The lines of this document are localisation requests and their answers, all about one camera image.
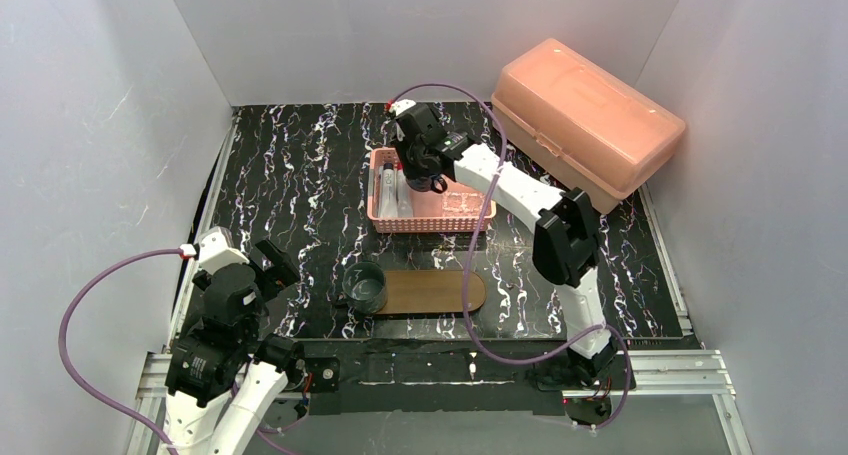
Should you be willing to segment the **dark blue mug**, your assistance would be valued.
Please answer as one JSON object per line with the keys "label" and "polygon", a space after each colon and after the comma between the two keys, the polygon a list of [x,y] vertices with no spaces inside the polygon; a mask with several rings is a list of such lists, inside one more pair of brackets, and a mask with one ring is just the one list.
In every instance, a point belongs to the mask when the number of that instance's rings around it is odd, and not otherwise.
{"label": "dark blue mug", "polygon": [[443,194],[448,189],[448,183],[442,175],[407,177],[406,183],[411,190],[420,193]]}

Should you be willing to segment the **pink plastic basket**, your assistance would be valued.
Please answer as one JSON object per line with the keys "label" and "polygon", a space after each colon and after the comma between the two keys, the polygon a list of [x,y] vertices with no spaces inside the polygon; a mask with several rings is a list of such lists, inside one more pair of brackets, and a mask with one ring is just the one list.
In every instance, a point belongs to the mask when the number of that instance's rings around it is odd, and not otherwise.
{"label": "pink plastic basket", "polygon": [[[380,173],[384,163],[399,162],[392,148],[376,148],[371,151],[367,184],[367,217],[378,233],[457,233],[473,232],[476,218],[454,218],[442,215],[442,195],[413,191],[411,195],[414,210],[413,218],[380,218],[378,200],[380,193]],[[449,191],[476,191],[465,185],[448,181]]]}

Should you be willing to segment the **grey green mug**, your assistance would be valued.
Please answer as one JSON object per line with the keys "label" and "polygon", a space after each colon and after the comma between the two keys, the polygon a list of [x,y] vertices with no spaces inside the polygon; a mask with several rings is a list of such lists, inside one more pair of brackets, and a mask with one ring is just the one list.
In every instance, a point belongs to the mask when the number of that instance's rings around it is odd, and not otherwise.
{"label": "grey green mug", "polygon": [[387,303],[386,276],[373,261],[360,261],[345,268],[342,288],[334,307],[348,307],[364,315],[376,315]]}

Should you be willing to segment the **brown wooden oval tray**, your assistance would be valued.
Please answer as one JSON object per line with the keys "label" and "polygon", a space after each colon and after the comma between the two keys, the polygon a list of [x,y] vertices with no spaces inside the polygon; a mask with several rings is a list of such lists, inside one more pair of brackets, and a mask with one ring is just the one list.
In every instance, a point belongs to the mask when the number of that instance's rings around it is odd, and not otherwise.
{"label": "brown wooden oval tray", "polygon": [[482,278],[469,275],[467,300],[462,303],[462,270],[392,270],[385,273],[386,303],[378,316],[440,315],[482,307],[487,290]]}

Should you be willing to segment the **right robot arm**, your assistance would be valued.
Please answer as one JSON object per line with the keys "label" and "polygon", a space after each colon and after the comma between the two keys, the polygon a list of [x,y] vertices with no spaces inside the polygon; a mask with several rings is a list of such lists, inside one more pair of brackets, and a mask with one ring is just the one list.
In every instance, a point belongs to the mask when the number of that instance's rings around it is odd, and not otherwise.
{"label": "right robot arm", "polygon": [[436,192],[447,181],[484,194],[531,232],[532,263],[550,282],[566,325],[572,376],[594,383],[617,353],[599,292],[599,217],[581,189],[545,184],[497,155],[479,135],[450,132],[428,104],[401,99],[387,113],[396,123],[392,146],[408,185]]}

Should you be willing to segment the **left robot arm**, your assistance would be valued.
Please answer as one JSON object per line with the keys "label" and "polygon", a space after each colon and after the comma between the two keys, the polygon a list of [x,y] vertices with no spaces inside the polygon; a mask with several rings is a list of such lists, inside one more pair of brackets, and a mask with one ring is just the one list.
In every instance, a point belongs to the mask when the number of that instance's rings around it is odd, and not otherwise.
{"label": "left robot arm", "polygon": [[301,343],[259,336],[268,302],[300,275],[270,240],[256,247],[268,267],[219,233],[196,249],[199,270],[192,282],[204,305],[199,321],[172,348],[160,454],[243,453],[276,397],[309,378]]}

